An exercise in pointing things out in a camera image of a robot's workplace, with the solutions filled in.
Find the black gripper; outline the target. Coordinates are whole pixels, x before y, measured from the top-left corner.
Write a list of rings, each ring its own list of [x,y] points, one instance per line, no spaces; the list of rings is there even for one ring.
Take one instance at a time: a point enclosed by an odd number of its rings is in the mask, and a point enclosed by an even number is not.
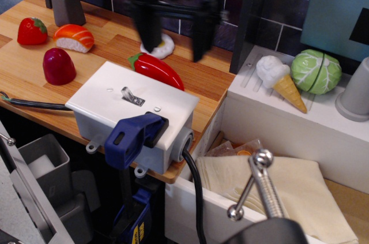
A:
[[[130,0],[135,27],[147,52],[162,42],[161,17],[193,19],[193,62],[211,49],[217,22],[224,16],[224,0]]]

